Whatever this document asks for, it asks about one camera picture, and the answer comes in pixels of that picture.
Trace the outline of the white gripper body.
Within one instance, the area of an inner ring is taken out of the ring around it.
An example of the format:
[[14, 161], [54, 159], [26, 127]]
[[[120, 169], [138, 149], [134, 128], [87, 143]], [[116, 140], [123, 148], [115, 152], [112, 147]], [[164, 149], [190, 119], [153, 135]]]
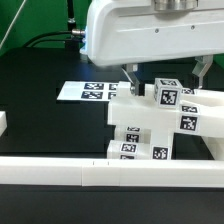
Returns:
[[92, 0], [86, 51], [98, 66], [224, 53], [224, 0]]

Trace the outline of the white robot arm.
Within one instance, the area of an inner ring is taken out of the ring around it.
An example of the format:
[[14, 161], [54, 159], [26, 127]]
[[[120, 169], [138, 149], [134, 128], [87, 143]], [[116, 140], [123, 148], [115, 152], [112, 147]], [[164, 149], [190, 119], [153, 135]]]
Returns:
[[194, 57], [203, 77], [224, 53], [224, 0], [92, 0], [86, 54], [97, 66]]

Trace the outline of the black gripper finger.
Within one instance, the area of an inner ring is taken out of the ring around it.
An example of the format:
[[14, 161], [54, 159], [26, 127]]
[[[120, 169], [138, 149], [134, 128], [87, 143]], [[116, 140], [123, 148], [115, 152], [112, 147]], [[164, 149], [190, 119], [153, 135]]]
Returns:
[[145, 95], [145, 84], [137, 78], [136, 72], [138, 71], [137, 64], [125, 64], [123, 72], [131, 83], [130, 91], [135, 96]]
[[197, 61], [192, 73], [199, 78], [198, 87], [203, 87], [203, 78], [208, 72], [209, 68], [213, 63], [213, 56], [212, 55], [205, 55], [205, 56], [197, 56], [195, 58]]

